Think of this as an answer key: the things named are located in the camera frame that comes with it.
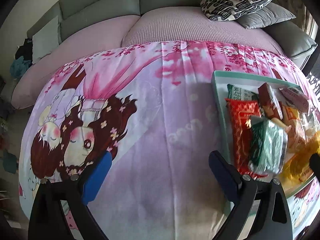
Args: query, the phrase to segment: metal screw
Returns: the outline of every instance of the metal screw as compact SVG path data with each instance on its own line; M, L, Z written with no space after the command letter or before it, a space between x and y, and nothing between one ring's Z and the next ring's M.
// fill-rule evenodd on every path
M274 184L276 184L276 185L279 185L279 184L280 184L279 179L273 179L272 182L273 182Z
M251 179L250 175L248 175L248 174L242 175L242 178L243 178L244 180L246 180L246 181L249 181L249 180Z
M73 174L73 175L71 175L70 179L72 181L76 181L77 179L79 179L79 175L78 174Z
M47 183L47 181L48 181L48 179L46 179L46 178L42 178L42 179L40 180L40 183L41 183L41 184L46 184L46 183Z

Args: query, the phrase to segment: plastic wrapper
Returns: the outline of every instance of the plastic wrapper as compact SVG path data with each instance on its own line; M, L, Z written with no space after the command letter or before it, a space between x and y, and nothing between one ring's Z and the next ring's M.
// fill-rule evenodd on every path
M264 116L264 110L259 103L259 98L256 93L253 93L249 90L237 87L235 85L227 85L228 88L228 98L234 100L241 100L241 101L258 101L259 110L261 115Z
M282 120L283 115L279 101L276 98L276 95L270 85L264 83L261 87L258 88L259 91L259 100L263 107L264 114L269 119L278 118Z
M287 133L269 119L257 116L250 119L253 136L249 169L260 175L279 174L287 149Z
M306 145L284 164L279 176L285 192L293 191L313 174L309 159L314 153L320 154L320 131L316 132Z
M233 153L234 166L240 174L249 174L252 178L261 177L248 168L252 131L250 116L261 116L257 101L240 101L226 99L229 109L232 132L233 132Z
M297 152L306 143L305 132L302 127L299 111L296 108L282 105L283 109L283 122L287 126L291 126L288 132L288 145L287 149L290 153Z
M311 113L308 117L306 117L308 124L304 126L306 139L311 138L317 131L320 130L320 123L318 118L316 117L315 111Z
M279 90L301 112L309 115L314 110L312 101L300 90L293 87L280 88Z
M280 126L282 129L284 129L285 133L288 134L290 129L291 129L291 125L287 126L285 125L283 122L281 122L278 118L272 118L271 119L272 122L274 122L276 125Z

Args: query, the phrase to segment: red snack package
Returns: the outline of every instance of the red snack package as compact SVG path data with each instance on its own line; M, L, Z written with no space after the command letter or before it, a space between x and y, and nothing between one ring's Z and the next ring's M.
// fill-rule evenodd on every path
M257 101L241 101L226 98L227 107L231 116L233 132L234 166L241 175L249 174L252 178L265 176L249 171L248 163L252 140L250 116L261 116Z
M269 118L283 119L282 110L275 93L268 83L264 83L258 88L260 104L263 107L265 115Z

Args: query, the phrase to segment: gray pillowcase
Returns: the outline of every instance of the gray pillowcase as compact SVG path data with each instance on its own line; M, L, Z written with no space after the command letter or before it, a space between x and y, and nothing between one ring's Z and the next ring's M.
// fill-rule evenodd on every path
M294 19L295 15L275 3L269 3L259 11L243 15L236 21L246 29L263 28L269 25Z

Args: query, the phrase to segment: gray pillow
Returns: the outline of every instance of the gray pillow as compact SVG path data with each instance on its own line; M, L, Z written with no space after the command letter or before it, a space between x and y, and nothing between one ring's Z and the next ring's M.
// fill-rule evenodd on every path
M264 28L269 25L294 19L295 15L275 3L269 3L259 11L243 15L236 21L246 29Z
M32 36L32 63L35 64L59 46L58 16Z

